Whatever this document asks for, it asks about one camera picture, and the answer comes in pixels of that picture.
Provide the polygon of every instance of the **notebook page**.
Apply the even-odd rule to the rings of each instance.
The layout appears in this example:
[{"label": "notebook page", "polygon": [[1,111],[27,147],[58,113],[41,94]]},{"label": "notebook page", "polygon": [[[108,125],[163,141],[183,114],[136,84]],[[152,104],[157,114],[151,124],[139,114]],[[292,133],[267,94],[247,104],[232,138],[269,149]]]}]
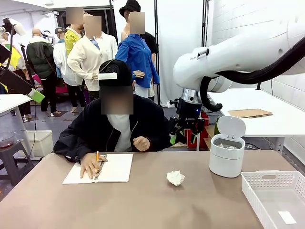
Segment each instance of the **notebook page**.
[{"label": "notebook page", "polygon": [[108,154],[96,182],[128,182],[133,154]]},{"label": "notebook page", "polygon": [[64,179],[63,184],[89,184],[94,183],[94,178],[90,179],[88,173],[85,171],[84,177],[81,178],[81,165],[76,162],[67,177]]}]

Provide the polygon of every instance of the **hat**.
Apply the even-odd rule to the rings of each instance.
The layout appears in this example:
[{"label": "hat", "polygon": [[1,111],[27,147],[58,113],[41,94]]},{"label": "hat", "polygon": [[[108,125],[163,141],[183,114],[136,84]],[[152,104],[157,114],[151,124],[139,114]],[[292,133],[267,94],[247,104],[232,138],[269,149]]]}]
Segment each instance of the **hat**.
[{"label": "hat", "polygon": [[124,11],[141,12],[141,6],[136,0],[127,0],[126,6],[120,8],[120,14],[124,17]]},{"label": "hat", "polygon": [[116,79],[100,80],[100,87],[130,87],[132,86],[132,71],[124,62],[113,59],[100,66],[99,73],[117,73]]},{"label": "hat", "polygon": [[55,29],[55,34],[65,33],[65,29],[63,27],[58,27]]}]

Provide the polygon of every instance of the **jacket zipper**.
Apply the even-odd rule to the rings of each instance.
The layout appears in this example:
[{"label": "jacket zipper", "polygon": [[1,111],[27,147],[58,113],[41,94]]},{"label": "jacket zipper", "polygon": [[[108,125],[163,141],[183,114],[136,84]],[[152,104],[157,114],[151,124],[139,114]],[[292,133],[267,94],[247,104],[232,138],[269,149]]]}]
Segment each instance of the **jacket zipper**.
[{"label": "jacket zipper", "polygon": [[107,143],[106,143],[106,152],[107,152],[107,148],[108,148],[108,142],[109,142],[109,140],[110,140],[110,138],[111,138],[111,135],[112,135],[112,133],[113,133],[113,128],[112,128],[112,131],[111,131],[111,134],[110,134],[110,136],[109,136],[109,138],[108,138],[108,141],[107,141]]},{"label": "jacket zipper", "polygon": [[135,124],[134,128],[132,129],[132,132],[130,133],[130,137],[132,136],[133,130],[135,129],[135,127],[137,126],[139,121],[137,121],[137,123]]}]

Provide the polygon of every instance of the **hand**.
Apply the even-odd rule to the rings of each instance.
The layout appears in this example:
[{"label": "hand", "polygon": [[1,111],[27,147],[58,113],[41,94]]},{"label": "hand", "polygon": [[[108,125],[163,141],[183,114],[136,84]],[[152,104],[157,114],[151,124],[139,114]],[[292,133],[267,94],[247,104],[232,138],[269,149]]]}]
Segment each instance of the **hand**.
[{"label": "hand", "polygon": [[133,145],[140,151],[144,152],[149,149],[151,143],[145,137],[137,137],[133,139]]},{"label": "hand", "polygon": [[[107,162],[103,156],[99,156],[99,160]],[[96,153],[87,153],[81,159],[81,178],[83,178],[85,171],[87,171],[90,179],[96,176],[96,170],[100,169],[100,164],[96,161]]]},{"label": "hand", "polygon": [[133,73],[135,74],[135,78],[144,78],[145,76],[145,73],[140,70],[134,71]]},{"label": "hand", "polygon": [[97,75],[96,73],[93,73],[93,74],[92,74],[92,79],[93,79],[93,80],[98,80],[99,77],[98,77],[98,75]]}]

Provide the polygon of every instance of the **trash can lid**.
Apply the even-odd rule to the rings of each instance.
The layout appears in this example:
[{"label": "trash can lid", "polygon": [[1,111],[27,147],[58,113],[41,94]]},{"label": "trash can lid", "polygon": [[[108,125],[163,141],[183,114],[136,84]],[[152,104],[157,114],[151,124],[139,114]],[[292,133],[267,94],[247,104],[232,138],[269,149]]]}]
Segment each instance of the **trash can lid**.
[{"label": "trash can lid", "polygon": [[217,122],[218,130],[221,134],[228,135],[229,138],[239,138],[246,132],[246,124],[240,118],[233,116],[223,116]]}]

